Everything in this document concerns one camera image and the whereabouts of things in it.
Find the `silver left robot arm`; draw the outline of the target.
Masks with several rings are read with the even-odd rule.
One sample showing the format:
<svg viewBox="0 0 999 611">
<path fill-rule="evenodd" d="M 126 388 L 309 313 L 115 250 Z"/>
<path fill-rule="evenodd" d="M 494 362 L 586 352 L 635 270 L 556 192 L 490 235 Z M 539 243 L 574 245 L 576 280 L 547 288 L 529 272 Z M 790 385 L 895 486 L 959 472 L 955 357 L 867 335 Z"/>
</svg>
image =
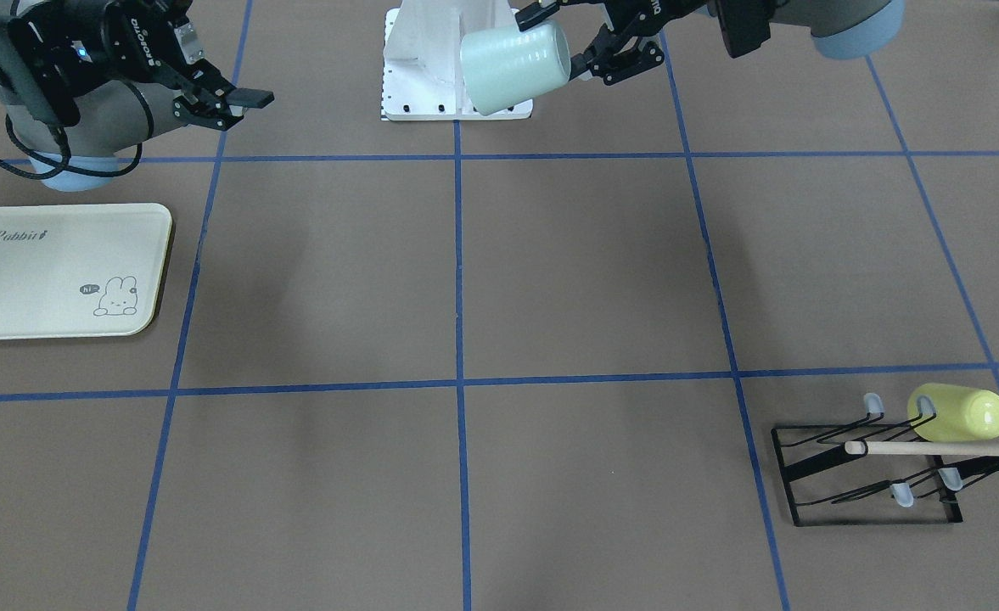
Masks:
<svg viewBox="0 0 999 611">
<path fill-rule="evenodd" d="M 568 80 L 597 78 L 612 86 L 665 62 L 659 33 L 665 25 L 704 14 L 719 25 L 728 57 L 758 50 L 773 24 L 805 28 L 828 59 L 867 57 L 901 30 L 903 1 L 600 1 L 604 23 L 581 53 L 570 54 L 554 35 L 561 73 Z"/>
</svg>

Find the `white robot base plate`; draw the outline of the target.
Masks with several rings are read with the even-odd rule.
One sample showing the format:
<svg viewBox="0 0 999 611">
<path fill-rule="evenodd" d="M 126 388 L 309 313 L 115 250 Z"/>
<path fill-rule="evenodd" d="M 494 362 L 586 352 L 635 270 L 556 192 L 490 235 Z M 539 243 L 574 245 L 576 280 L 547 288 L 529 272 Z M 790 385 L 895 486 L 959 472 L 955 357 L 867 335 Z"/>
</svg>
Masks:
<svg viewBox="0 0 999 611">
<path fill-rule="evenodd" d="M 402 1 L 384 16 L 383 121 L 513 121 L 533 102 L 481 115 L 469 100 L 460 47 L 470 32 L 514 23 L 507 1 Z"/>
</svg>

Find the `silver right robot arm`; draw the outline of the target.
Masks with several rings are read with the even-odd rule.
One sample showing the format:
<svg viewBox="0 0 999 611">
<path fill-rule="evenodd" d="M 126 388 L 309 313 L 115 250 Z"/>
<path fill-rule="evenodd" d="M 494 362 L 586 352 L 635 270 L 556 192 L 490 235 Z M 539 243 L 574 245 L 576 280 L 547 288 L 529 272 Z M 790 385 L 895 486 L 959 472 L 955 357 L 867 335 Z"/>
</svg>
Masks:
<svg viewBox="0 0 999 611">
<path fill-rule="evenodd" d="M 131 173 L 143 144 L 185 126 L 227 131 L 267 90 L 205 57 L 188 1 L 0 1 L 0 104 L 29 159 L 0 169 L 56 191 Z"/>
</svg>

